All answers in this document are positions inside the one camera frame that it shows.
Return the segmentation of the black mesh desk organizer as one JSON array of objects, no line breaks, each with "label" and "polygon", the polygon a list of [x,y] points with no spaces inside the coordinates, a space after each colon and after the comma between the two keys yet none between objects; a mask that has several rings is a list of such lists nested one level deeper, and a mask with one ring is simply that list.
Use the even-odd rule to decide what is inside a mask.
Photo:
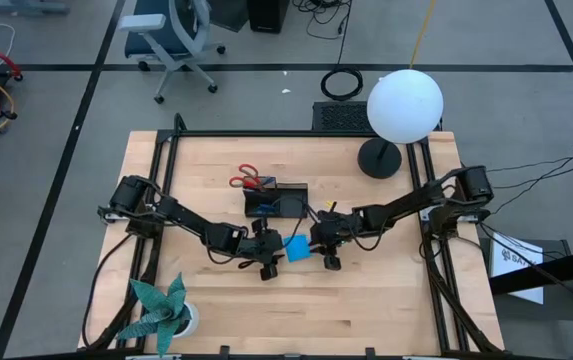
[{"label": "black mesh desk organizer", "polygon": [[[308,185],[306,183],[280,183],[274,189],[264,191],[244,189],[244,214],[249,218],[307,218]],[[260,204],[272,204],[278,213],[266,213],[258,209]]]}]

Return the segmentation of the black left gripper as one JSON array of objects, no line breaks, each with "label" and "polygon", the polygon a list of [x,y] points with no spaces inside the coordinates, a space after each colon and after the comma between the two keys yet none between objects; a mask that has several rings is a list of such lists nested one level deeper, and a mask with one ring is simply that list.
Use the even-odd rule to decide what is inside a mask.
[{"label": "black left gripper", "polygon": [[245,269],[253,263],[261,263],[260,278],[267,281],[278,276],[277,264],[284,254],[276,254],[278,248],[283,248],[285,242],[278,240],[278,231],[270,229],[265,217],[251,223],[254,238],[245,238],[241,241],[239,255],[244,261],[238,265]]}]

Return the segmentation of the blue grey office chair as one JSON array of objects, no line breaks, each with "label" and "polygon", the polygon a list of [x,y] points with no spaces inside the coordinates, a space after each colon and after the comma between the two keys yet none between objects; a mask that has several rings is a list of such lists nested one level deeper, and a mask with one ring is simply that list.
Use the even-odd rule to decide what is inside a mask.
[{"label": "blue grey office chair", "polygon": [[214,50],[226,53],[221,42],[209,40],[211,6],[208,0],[137,0],[134,13],[118,21],[117,29],[127,34],[124,55],[138,59],[142,72],[151,70],[153,60],[165,67],[155,91],[154,101],[165,101],[162,95],[172,74],[190,70],[208,82],[208,91],[218,90],[216,82],[200,67],[197,58]]}]

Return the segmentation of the white globe table lamp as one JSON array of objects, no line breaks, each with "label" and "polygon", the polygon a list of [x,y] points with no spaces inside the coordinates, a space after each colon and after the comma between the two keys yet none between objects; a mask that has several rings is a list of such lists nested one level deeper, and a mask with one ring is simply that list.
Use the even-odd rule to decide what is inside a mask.
[{"label": "white globe table lamp", "polygon": [[442,91],[426,73],[406,69],[382,77],[366,102],[367,120],[376,136],[360,147],[359,168],[376,179],[393,176],[402,163],[399,147],[427,137],[443,110]]}]

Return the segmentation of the black floor vent grille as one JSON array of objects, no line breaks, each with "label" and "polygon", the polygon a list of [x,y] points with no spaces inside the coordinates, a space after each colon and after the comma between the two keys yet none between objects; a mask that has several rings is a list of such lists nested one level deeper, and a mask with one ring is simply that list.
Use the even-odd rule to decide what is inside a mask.
[{"label": "black floor vent grille", "polygon": [[365,101],[315,102],[312,129],[318,131],[372,132]]}]

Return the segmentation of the red handled scissors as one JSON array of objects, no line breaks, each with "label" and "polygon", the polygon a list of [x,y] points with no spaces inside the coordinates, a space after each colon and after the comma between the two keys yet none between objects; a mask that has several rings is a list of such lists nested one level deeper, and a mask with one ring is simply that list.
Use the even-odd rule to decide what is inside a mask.
[{"label": "red handled scissors", "polygon": [[248,163],[238,166],[239,176],[233,176],[228,180],[228,184],[233,188],[244,188],[264,191],[268,181],[267,177],[260,176],[257,168]]}]

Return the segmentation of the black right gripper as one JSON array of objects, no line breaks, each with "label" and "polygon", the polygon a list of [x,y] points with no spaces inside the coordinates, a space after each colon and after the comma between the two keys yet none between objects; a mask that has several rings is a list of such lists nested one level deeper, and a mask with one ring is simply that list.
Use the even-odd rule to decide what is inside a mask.
[{"label": "black right gripper", "polygon": [[337,256],[337,249],[356,236],[361,229],[361,217],[356,213],[320,210],[317,218],[318,222],[309,231],[309,241],[314,245],[309,248],[310,253],[321,254],[327,270],[339,271],[341,260]]}]

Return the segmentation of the blue sticky note pad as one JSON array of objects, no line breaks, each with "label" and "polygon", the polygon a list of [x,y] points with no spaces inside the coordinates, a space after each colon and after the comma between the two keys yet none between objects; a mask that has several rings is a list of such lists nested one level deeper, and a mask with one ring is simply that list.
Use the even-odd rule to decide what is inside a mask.
[{"label": "blue sticky note pad", "polygon": [[311,257],[308,237],[303,234],[293,235],[284,240],[284,249],[289,262],[297,262]]}]

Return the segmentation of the white printed paper sheet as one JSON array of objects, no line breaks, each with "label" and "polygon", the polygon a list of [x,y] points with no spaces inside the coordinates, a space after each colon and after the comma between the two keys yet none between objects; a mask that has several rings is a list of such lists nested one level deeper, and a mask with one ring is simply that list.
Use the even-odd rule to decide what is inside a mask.
[{"label": "white printed paper sheet", "polygon": [[[498,232],[492,233],[490,255],[491,278],[529,268],[530,264],[539,265],[544,260],[542,247]],[[542,287],[510,292],[504,294],[504,297],[522,303],[544,305]]]}]

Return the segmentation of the black computer tower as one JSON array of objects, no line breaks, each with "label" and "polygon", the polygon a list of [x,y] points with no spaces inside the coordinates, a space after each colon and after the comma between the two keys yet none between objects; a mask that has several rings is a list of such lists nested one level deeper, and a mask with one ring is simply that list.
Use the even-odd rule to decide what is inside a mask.
[{"label": "black computer tower", "polygon": [[290,0],[247,0],[250,28],[255,32],[281,32]]}]

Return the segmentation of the black aluminium table frame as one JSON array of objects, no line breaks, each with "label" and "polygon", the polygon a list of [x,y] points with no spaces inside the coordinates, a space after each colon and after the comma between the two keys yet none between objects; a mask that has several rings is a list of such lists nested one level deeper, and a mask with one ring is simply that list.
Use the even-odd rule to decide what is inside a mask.
[{"label": "black aluminium table frame", "polygon": [[[151,176],[179,202],[213,222],[247,224],[242,193],[228,181],[242,163],[284,182],[304,182],[316,209],[335,205],[385,204],[411,192],[429,177],[460,164],[455,138],[434,132],[422,144],[402,149],[403,164],[391,178],[363,174],[357,153],[363,136],[309,131],[215,134],[164,131],[130,134],[121,172]],[[165,228],[155,240],[135,240],[126,225],[110,224],[86,334],[97,340],[124,303],[128,281],[146,264],[155,285],[176,277],[200,314],[196,331],[175,339],[172,353],[232,355],[437,355],[458,345],[452,315],[434,312],[427,267],[420,257],[417,216],[399,221],[381,240],[340,249],[342,267],[329,271],[320,257],[282,260],[275,279],[264,281],[259,266],[241,268],[206,252],[198,238]]]}]

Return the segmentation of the green succulent in white pot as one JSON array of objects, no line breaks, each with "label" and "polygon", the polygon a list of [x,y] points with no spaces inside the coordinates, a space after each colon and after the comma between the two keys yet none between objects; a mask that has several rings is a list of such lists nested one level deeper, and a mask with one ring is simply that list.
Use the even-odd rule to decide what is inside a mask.
[{"label": "green succulent in white pot", "polygon": [[122,329],[118,340],[145,337],[155,334],[157,337],[157,355],[166,355],[173,337],[179,330],[184,330],[194,320],[186,303],[187,290],[182,273],[179,273],[164,294],[148,283],[130,279],[135,295],[141,305],[148,311],[138,321]]}]

